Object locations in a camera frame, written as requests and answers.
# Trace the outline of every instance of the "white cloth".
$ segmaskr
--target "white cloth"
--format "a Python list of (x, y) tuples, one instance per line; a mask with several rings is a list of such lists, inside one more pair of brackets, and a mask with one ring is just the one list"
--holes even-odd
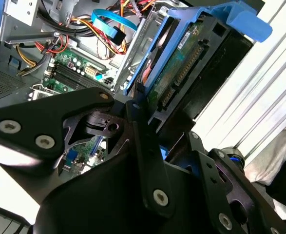
[[(282, 131), (245, 167), (246, 177), (250, 182), (260, 182), (265, 185), (270, 185), (285, 161), (286, 131)], [(273, 202), (276, 213), (282, 219), (286, 219), (286, 206), (274, 199)]]

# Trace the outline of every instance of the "circuit board label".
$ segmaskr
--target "circuit board label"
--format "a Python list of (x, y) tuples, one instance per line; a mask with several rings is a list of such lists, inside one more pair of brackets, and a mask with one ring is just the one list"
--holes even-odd
[(191, 34), (190, 32), (185, 33), (184, 37), (182, 38), (181, 42), (179, 43), (179, 45), (177, 47), (179, 50), (183, 48), (183, 46), (184, 46), (185, 42), (187, 41), (188, 37), (190, 36), (190, 34)]

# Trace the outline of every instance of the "motherboard chip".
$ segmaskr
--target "motherboard chip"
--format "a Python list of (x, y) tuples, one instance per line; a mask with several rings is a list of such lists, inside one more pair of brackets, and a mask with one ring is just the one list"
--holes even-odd
[(74, 65), (72, 62), (69, 62), (69, 63), (67, 64), (67, 67), (70, 68), (70, 69), (73, 69), (74, 66), (75, 66), (75, 65)]

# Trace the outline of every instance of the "metal frame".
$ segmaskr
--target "metal frame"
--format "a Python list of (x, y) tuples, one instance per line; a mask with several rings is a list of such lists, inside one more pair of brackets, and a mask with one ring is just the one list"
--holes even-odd
[(239, 149), (246, 165), (286, 127), (286, 0), (266, 3), (258, 16), (272, 35), (253, 46), (192, 129), (207, 150)]

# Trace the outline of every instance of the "screw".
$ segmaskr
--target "screw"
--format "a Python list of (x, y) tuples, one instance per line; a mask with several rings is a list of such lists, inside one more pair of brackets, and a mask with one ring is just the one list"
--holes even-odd
[(219, 221), (228, 231), (232, 230), (232, 223), (231, 220), (227, 217), (227, 215), (220, 213)]
[(165, 194), (164, 191), (160, 189), (156, 189), (153, 192), (153, 198), (160, 206), (166, 206), (169, 203), (168, 196)]
[(50, 136), (41, 135), (36, 138), (36, 145), (43, 149), (51, 149), (55, 145), (55, 141)]
[(193, 136), (193, 138), (199, 139), (199, 136), (196, 133), (191, 133), (191, 135)]
[(18, 133), (21, 125), (14, 120), (3, 120), (0, 122), (0, 131), (8, 134)]
[(277, 231), (275, 228), (270, 228), (272, 234), (279, 234), (279, 231)]
[(104, 94), (104, 93), (101, 93), (100, 96), (104, 99), (109, 99), (108, 95), (107, 94)]
[(225, 155), (223, 154), (223, 152), (219, 151), (218, 153), (219, 153), (219, 156), (220, 156), (221, 158), (225, 158)]
[(137, 105), (136, 103), (133, 103), (133, 107), (135, 107), (136, 109), (140, 109), (139, 105)]

